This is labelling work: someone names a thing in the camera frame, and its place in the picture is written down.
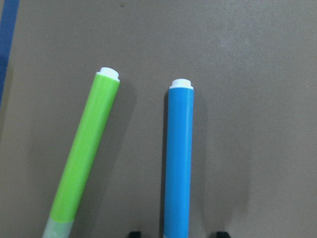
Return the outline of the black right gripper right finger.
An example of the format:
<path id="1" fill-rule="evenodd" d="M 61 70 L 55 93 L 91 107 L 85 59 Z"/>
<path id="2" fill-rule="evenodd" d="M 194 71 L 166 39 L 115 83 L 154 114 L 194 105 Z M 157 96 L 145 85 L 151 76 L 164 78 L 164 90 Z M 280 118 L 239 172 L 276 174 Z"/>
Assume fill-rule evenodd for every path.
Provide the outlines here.
<path id="1" fill-rule="evenodd" d="M 216 232 L 216 238 L 229 238 L 229 233 L 225 231 Z"/>

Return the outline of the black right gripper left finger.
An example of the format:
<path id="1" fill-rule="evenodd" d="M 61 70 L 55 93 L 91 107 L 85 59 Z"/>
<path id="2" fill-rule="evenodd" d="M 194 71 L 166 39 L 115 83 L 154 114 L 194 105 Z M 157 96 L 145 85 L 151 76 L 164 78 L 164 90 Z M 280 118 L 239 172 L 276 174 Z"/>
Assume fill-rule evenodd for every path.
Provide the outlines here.
<path id="1" fill-rule="evenodd" d="M 140 231 L 131 231 L 128 234 L 128 238 L 141 238 L 142 237 L 142 233 Z"/>

